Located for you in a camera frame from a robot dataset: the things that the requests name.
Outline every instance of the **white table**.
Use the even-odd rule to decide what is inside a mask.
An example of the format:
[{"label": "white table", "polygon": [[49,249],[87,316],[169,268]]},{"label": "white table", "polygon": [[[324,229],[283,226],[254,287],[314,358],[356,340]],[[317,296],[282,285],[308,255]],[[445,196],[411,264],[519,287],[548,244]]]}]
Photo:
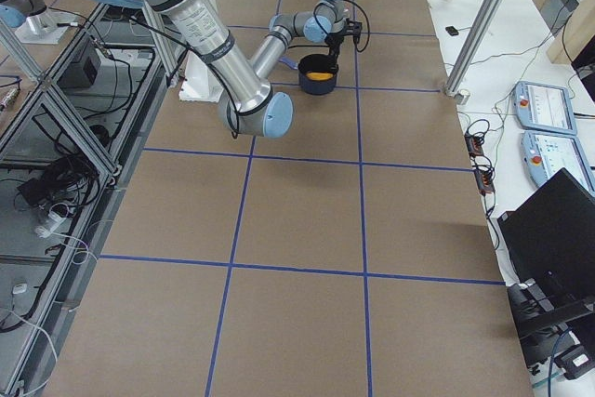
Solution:
[{"label": "white table", "polygon": [[[444,29],[455,26],[458,29],[470,27],[483,0],[428,0],[436,34],[440,40],[440,48],[446,70],[450,72],[461,47],[465,43],[469,30],[461,31],[459,36],[450,36]],[[549,28],[543,21],[532,0],[503,0],[500,9],[483,39],[474,61],[484,60],[492,55],[502,53],[521,53],[533,46],[545,44],[520,56],[503,56],[491,58],[487,62],[472,65],[461,84],[471,92],[469,101],[459,106],[461,125],[467,128],[471,122],[484,118],[492,128],[498,128],[501,121],[492,111],[494,104],[508,96],[514,85],[521,79],[556,86],[569,86],[574,90],[573,106],[575,112],[595,114],[595,104],[585,88],[575,77],[569,65],[552,64],[546,51],[553,41]],[[500,109],[507,109],[508,100],[500,103]],[[578,136],[591,165],[595,165],[595,120],[577,120]],[[472,131],[482,130],[477,125]],[[504,211],[514,210],[522,204],[534,191],[536,186],[529,177],[522,156],[521,137],[523,129],[508,109],[504,132],[491,132],[486,136],[483,146],[485,154],[496,165],[496,208],[494,217]],[[488,205],[493,197],[488,196]],[[514,281],[514,274],[509,265],[508,253],[498,250],[500,270],[508,284]],[[536,384],[547,373],[533,377]],[[552,393],[556,397],[590,397],[595,395],[595,372],[591,371],[579,380],[568,381],[554,378]],[[535,396],[547,395],[547,386],[535,388]]]}]

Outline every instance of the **robotic arm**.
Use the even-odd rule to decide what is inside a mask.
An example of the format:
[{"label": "robotic arm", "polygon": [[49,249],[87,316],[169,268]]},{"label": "robotic arm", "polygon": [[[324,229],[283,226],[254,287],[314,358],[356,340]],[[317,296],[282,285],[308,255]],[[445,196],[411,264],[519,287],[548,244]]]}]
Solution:
[{"label": "robotic arm", "polygon": [[350,32],[340,0],[322,0],[314,13],[276,16],[269,35],[248,61],[235,44],[230,30],[221,22],[208,0],[95,0],[119,7],[142,8],[146,1],[153,10],[167,15],[201,60],[218,76],[231,98],[219,101],[219,117],[230,130],[278,138],[291,126],[293,104],[282,92],[275,93],[266,79],[294,37],[314,42],[332,42],[336,53],[343,36]]},{"label": "robotic arm", "polygon": [[10,28],[19,28],[26,21],[35,35],[56,30],[56,21],[44,0],[0,0],[0,18]]}]

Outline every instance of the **orange object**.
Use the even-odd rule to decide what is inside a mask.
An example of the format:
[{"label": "orange object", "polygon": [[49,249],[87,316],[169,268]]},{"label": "orange object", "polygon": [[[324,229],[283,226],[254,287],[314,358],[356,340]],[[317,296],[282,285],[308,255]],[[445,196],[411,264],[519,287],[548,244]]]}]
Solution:
[{"label": "orange object", "polygon": [[311,81],[328,81],[333,77],[332,73],[307,72],[306,76]]}]

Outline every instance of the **brown cardboard table surface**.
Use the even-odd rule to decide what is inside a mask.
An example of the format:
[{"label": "brown cardboard table surface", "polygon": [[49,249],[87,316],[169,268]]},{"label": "brown cardboard table surface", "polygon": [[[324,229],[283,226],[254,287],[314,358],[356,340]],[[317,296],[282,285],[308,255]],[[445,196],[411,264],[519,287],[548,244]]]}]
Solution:
[{"label": "brown cardboard table surface", "polygon": [[[251,55],[317,0],[217,1]],[[46,396],[533,395],[426,0],[355,1],[282,139],[168,93]]]}]

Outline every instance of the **white power adapter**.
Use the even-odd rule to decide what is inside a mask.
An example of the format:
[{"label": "white power adapter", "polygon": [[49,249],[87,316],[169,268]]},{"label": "white power adapter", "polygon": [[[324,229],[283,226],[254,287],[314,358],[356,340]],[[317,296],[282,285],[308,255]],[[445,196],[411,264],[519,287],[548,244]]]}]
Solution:
[{"label": "white power adapter", "polygon": [[22,295],[26,291],[27,291],[27,283],[18,283],[14,287],[12,287],[12,294],[14,296]]},{"label": "white power adapter", "polygon": [[56,232],[64,220],[66,220],[66,217],[61,216],[56,211],[50,211],[47,213],[46,222],[35,227],[35,234],[42,239],[47,239],[52,233]]}]

